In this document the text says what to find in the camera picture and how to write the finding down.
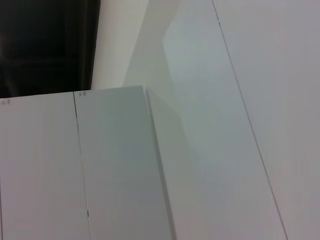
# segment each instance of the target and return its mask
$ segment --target dark doorway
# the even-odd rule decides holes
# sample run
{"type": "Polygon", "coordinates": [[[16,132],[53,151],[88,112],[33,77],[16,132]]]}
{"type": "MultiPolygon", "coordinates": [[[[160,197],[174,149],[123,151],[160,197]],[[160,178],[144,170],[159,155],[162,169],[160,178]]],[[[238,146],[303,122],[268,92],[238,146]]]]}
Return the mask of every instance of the dark doorway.
{"type": "Polygon", "coordinates": [[[0,98],[88,90],[100,0],[1,0],[0,98]]]}

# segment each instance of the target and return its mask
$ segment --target white wall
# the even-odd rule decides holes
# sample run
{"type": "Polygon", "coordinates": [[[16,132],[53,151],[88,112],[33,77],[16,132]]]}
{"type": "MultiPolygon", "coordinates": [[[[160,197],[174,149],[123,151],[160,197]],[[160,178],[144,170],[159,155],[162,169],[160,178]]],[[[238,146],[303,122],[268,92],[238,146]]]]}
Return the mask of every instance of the white wall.
{"type": "Polygon", "coordinates": [[[121,86],[148,0],[101,0],[92,88],[121,86]]]}
{"type": "Polygon", "coordinates": [[[211,0],[150,0],[124,82],[95,80],[148,89],[178,240],[285,239],[211,0]]]}
{"type": "Polygon", "coordinates": [[[214,3],[288,239],[319,239],[320,3],[214,3]]]}

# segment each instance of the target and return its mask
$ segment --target small label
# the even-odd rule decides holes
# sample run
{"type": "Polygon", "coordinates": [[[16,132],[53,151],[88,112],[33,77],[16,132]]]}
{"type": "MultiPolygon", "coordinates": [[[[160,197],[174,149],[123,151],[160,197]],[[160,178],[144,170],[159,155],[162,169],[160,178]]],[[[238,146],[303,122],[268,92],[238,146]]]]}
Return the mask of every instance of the small label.
{"type": "Polygon", "coordinates": [[[79,92],[79,97],[85,96],[85,95],[86,95],[86,91],[79,92]]]}
{"type": "Polygon", "coordinates": [[[4,106],[4,105],[10,105],[10,99],[2,99],[1,100],[1,105],[4,106]]]}

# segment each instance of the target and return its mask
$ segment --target white panel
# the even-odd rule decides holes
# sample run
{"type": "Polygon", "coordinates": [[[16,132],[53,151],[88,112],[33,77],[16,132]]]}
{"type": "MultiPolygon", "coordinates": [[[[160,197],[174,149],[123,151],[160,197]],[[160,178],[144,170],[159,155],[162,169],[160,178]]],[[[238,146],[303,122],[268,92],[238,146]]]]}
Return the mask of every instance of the white panel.
{"type": "Polygon", "coordinates": [[[75,92],[92,240],[170,240],[142,87],[75,92]]]}
{"type": "Polygon", "coordinates": [[[0,99],[4,240],[89,240],[73,93],[0,99]]]}
{"type": "Polygon", "coordinates": [[[124,83],[148,88],[178,240],[286,239],[211,0],[150,0],[124,83]]]}
{"type": "Polygon", "coordinates": [[[214,0],[288,239],[320,236],[320,2],[214,0]]]}
{"type": "Polygon", "coordinates": [[[92,89],[121,87],[149,0],[102,0],[92,89]]]}

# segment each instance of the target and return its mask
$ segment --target white cabinet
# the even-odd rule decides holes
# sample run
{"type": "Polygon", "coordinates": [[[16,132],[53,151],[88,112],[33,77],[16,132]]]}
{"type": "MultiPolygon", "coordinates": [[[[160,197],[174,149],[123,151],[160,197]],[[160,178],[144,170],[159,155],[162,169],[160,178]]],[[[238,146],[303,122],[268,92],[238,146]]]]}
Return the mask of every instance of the white cabinet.
{"type": "Polygon", "coordinates": [[[0,99],[3,240],[89,240],[72,92],[0,99]]]}
{"type": "Polygon", "coordinates": [[[75,92],[92,240],[171,240],[142,87],[75,92]]]}

